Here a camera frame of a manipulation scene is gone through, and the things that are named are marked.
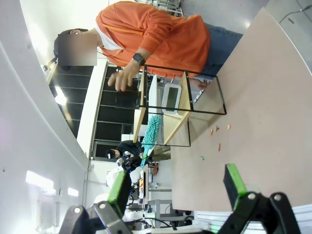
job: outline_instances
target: orange sweatshirt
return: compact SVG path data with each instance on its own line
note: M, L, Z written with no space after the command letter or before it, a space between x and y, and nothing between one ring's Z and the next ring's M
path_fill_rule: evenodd
M126 66L139 47L152 53L148 65L195 72L205 65L210 35L199 15L174 17L151 5L120 1L102 10L96 21L100 30L123 48L101 48L117 66ZM183 74L158 68L149 68L149 73L171 78Z

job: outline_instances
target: screw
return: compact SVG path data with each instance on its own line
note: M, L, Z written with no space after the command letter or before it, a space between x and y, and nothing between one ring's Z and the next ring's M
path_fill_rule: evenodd
M104 208L105 208L105 204L102 203L102 204L100 204L98 207L99 207L100 209L104 209Z
M255 199L255 194L249 194L248 195L249 200L254 200Z
M76 214L78 214L78 213L80 212L80 208L79 208L79 207L75 208L75 209L74 209L74 212L75 212Z
M280 195L280 194L276 194L275 196L274 196L274 200L275 201L280 201L282 199L282 196Z

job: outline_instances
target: khaki pants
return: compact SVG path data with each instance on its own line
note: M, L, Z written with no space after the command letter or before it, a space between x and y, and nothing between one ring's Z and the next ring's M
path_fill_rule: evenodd
M171 159L170 146L169 145L155 146L154 156L152 157L152 160L162 161L162 160L168 160L168 159Z

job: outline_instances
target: white undershirt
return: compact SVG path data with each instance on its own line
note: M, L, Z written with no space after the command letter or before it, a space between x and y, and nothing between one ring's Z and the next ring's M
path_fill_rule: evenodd
M111 38L109 38L104 33L102 33L102 31L100 30L100 28L99 28L97 23L96 23L95 29L99 33L105 49L107 49L107 50L120 50L120 49L123 49L119 45L117 45Z

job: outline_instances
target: blue jeans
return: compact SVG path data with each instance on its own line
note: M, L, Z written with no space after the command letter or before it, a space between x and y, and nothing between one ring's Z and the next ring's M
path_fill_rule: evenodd
M211 41L206 64L201 72L216 76L243 35L222 27L206 25L210 31ZM213 79L213 77L205 75L198 75L197 77Z

